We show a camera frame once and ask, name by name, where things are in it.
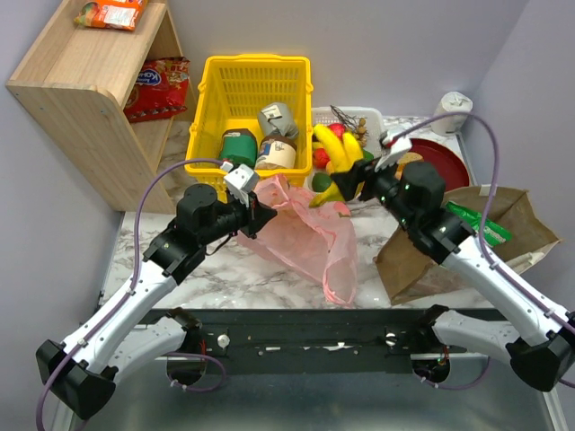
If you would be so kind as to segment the banana bunch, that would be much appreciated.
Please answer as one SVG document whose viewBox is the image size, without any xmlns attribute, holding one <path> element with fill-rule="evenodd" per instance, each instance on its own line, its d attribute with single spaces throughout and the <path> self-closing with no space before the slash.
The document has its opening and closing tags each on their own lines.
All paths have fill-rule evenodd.
<svg viewBox="0 0 575 431">
<path fill-rule="evenodd" d="M 349 172 L 355 162 L 363 159 L 363 150 L 351 133 L 344 132 L 342 138 L 338 138 L 327 126 L 317 124 L 314 126 L 314 134 L 329 155 L 334 173 Z M 351 187 L 354 192 L 353 195 L 342 195 L 338 184 L 333 181 L 327 190 L 313 197 L 309 207 L 320 207 L 332 201 L 349 202 L 359 195 L 363 183 L 356 184 L 347 180 L 346 186 Z"/>
</svg>

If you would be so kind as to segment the pink peach plastic bag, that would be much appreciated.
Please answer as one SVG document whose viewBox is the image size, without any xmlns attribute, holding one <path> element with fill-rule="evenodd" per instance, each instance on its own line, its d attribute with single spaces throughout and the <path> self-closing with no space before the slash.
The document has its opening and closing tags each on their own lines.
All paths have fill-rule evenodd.
<svg viewBox="0 0 575 431">
<path fill-rule="evenodd" d="M 237 242 L 319 284 L 328 302 L 352 305 L 358 289 L 358 248 L 348 207 L 342 202 L 309 207 L 315 194 L 283 175 L 260 181 L 255 193 L 277 215 L 256 239 L 241 233 Z"/>
</svg>

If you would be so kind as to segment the brown paper grocery bag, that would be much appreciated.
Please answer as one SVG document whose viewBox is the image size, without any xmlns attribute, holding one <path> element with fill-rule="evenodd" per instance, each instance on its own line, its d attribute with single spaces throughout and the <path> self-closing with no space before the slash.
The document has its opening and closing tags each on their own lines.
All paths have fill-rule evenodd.
<svg viewBox="0 0 575 431">
<path fill-rule="evenodd" d="M 544 259 L 560 242 L 535 215 L 526 190 L 498 187 L 488 219 L 511 233 L 510 240 L 494 250 L 519 275 Z M 400 228 L 379 251 L 375 264 L 393 305 L 468 287 L 456 273 L 417 251 Z"/>
</svg>

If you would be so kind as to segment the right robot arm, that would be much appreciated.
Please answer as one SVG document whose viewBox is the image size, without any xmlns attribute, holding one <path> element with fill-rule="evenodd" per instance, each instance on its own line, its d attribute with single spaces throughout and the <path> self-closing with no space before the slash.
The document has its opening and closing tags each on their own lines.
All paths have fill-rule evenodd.
<svg viewBox="0 0 575 431">
<path fill-rule="evenodd" d="M 505 317 L 479 321 L 435 306 L 430 330 L 443 345 L 462 347 L 510 365 L 538 391 L 550 391 L 574 364 L 574 314 L 514 272 L 474 230 L 442 203 L 446 184 L 430 163 L 410 163 L 402 177 L 392 166 L 358 161 L 332 174 L 346 200 L 375 198 L 398 221 L 411 244 L 458 274 Z"/>
</svg>

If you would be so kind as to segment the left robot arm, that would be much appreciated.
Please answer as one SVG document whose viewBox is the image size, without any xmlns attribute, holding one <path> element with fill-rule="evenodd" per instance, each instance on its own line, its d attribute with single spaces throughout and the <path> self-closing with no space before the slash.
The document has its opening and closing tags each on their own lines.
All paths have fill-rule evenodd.
<svg viewBox="0 0 575 431">
<path fill-rule="evenodd" d="M 115 391 L 119 368 L 109 362 L 133 327 L 203 262 L 210 243 L 238 233 L 253 238 L 276 214 L 252 191 L 221 202 L 209 185 L 187 188 L 175 218 L 135 260 L 126 284 L 66 340 L 39 346 L 43 391 L 54 393 L 83 420 L 94 416 Z"/>
</svg>

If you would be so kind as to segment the green avocado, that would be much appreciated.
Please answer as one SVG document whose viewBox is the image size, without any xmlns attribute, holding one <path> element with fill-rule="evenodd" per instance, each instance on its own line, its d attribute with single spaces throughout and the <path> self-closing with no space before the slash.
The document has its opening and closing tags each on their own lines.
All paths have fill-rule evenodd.
<svg viewBox="0 0 575 431">
<path fill-rule="evenodd" d="M 332 179 L 326 172 L 316 172 L 312 178 L 311 188 L 315 193 L 325 192 L 332 185 Z"/>
</svg>

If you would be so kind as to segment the red strawberry fruit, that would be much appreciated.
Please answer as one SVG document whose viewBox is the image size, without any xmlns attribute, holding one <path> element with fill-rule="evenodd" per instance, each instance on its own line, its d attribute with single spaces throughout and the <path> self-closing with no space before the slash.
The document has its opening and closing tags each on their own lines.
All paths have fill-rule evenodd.
<svg viewBox="0 0 575 431">
<path fill-rule="evenodd" d="M 313 150 L 313 165 L 316 169 L 324 170 L 330 160 L 330 156 L 324 148 L 316 148 Z"/>
</svg>

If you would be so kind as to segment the bread slice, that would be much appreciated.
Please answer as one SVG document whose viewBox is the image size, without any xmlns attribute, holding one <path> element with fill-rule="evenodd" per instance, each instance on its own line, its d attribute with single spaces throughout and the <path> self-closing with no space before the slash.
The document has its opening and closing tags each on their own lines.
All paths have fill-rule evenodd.
<svg viewBox="0 0 575 431">
<path fill-rule="evenodd" d="M 423 161 L 423 156 L 421 154 L 408 152 L 398 161 L 398 164 L 405 165 L 408 163 L 421 162 L 421 161 Z"/>
</svg>

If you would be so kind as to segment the brown longan bunch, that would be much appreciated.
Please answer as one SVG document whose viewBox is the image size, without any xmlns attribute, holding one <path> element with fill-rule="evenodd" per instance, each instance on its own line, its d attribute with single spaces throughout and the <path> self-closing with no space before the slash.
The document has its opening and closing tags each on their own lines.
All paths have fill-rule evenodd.
<svg viewBox="0 0 575 431">
<path fill-rule="evenodd" d="M 330 108 L 336 118 L 334 123 L 341 123 L 346 128 L 346 132 L 351 133 L 356 138 L 361 147 L 366 147 L 368 137 L 366 119 L 364 117 L 351 116 L 334 105 L 331 105 Z"/>
</svg>

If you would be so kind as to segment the red apple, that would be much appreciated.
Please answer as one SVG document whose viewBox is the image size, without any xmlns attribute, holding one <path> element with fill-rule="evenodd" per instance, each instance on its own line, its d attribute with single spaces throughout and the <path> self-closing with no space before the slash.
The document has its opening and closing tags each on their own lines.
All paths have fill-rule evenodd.
<svg viewBox="0 0 575 431">
<path fill-rule="evenodd" d="M 346 132 L 346 128 L 341 123 L 332 123 L 328 126 L 328 129 L 338 138 L 342 138 Z"/>
</svg>

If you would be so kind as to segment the white plastic fruit basket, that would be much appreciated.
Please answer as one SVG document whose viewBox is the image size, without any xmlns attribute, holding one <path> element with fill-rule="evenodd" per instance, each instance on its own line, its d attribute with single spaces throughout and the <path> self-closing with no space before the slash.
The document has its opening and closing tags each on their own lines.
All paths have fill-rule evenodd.
<svg viewBox="0 0 575 431">
<path fill-rule="evenodd" d="M 367 146 L 366 149 L 375 157 L 381 155 L 381 147 L 378 138 L 386 130 L 384 117 L 379 110 L 367 107 L 344 106 L 340 110 L 355 119 L 365 118 L 367 128 Z M 326 126 L 335 123 L 338 120 L 332 112 L 331 107 L 312 108 L 312 121 L 315 124 L 324 124 Z"/>
</svg>

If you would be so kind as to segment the green wrapped package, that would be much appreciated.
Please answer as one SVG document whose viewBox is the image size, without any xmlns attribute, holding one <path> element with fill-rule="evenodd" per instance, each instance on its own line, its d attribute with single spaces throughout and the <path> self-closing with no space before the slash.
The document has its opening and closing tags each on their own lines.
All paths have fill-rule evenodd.
<svg viewBox="0 0 575 431">
<path fill-rule="evenodd" d="M 219 159 L 254 168 L 258 155 L 255 135 L 248 128 L 228 129 L 222 135 Z"/>
</svg>

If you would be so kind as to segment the red round plate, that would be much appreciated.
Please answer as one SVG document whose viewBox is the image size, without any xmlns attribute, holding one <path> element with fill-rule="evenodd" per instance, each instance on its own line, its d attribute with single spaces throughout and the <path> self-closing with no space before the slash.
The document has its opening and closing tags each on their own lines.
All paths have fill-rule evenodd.
<svg viewBox="0 0 575 431">
<path fill-rule="evenodd" d="M 447 147 L 423 138 L 411 138 L 411 150 L 431 163 L 446 183 L 446 191 L 470 185 L 470 176 L 464 162 Z"/>
</svg>

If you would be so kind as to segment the grey wrapped package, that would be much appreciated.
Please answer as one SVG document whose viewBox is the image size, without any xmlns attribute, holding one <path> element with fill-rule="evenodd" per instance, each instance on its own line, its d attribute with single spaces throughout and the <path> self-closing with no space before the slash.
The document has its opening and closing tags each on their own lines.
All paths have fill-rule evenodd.
<svg viewBox="0 0 575 431">
<path fill-rule="evenodd" d="M 299 136 L 294 116 L 285 103 L 273 102 L 262 108 L 257 120 L 264 136 L 280 135 L 293 140 Z"/>
</svg>

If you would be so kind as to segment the yellow plastic basket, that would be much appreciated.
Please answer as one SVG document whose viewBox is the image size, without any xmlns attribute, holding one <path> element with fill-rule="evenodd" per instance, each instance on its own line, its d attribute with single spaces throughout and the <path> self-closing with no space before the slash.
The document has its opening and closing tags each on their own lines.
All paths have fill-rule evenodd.
<svg viewBox="0 0 575 431">
<path fill-rule="evenodd" d="M 293 114 L 299 131 L 295 166 L 257 173 L 263 180 L 282 174 L 290 184 L 304 186 L 313 168 L 313 90 L 307 57 L 272 54 L 209 57 L 199 84 L 186 157 L 217 159 L 222 135 L 228 129 L 248 129 L 261 141 L 264 135 L 258 124 L 258 112 L 269 104 L 283 102 Z"/>
</svg>

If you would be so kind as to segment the red snack bag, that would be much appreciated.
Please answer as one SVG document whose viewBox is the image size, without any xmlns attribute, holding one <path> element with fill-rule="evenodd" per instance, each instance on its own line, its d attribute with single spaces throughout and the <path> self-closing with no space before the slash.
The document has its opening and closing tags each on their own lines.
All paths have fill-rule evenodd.
<svg viewBox="0 0 575 431">
<path fill-rule="evenodd" d="M 146 61 L 126 102 L 129 123 L 170 119 L 187 110 L 190 61 L 165 57 Z"/>
</svg>

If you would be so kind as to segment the wooden shelf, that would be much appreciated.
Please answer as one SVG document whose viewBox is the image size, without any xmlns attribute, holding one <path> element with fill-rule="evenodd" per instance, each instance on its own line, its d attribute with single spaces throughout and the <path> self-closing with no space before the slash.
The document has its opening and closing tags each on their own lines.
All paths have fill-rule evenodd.
<svg viewBox="0 0 575 431">
<path fill-rule="evenodd" d="M 158 172 L 173 122 L 131 124 L 124 115 L 137 74 L 147 60 L 179 57 L 181 44 L 165 1 L 148 3 L 135 31 L 96 30 L 74 24 L 81 1 L 63 1 L 17 66 L 6 86 L 53 142 L 114 210 L 173 212 L 173 199 Z"/>
</svg>

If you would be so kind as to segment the orange snack packet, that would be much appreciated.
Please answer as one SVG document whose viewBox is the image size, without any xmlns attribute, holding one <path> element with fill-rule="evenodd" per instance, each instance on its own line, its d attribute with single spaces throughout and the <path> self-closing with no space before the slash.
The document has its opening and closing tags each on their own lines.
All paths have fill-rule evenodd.
<svg viewBox="0 0 575 431">
<path fill-rule="evenodd" d="M 74 22 L 87 28 L 134 31 L 146 6 L 147 0 L 89 1 Z"/>
</svg>

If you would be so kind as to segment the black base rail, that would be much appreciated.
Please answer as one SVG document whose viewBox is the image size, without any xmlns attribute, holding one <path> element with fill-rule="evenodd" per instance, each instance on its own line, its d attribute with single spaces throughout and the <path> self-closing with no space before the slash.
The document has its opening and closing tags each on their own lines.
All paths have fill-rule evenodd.
<svg viewBox="0 0 575 431">
<path fill-rule="evenodd" d="M 238 374 L 417 373 L 444 382 L 460 347 L 443 347 L 423 310 L 152 310 L 188 331 L 181 351 Z"/>
</svg>

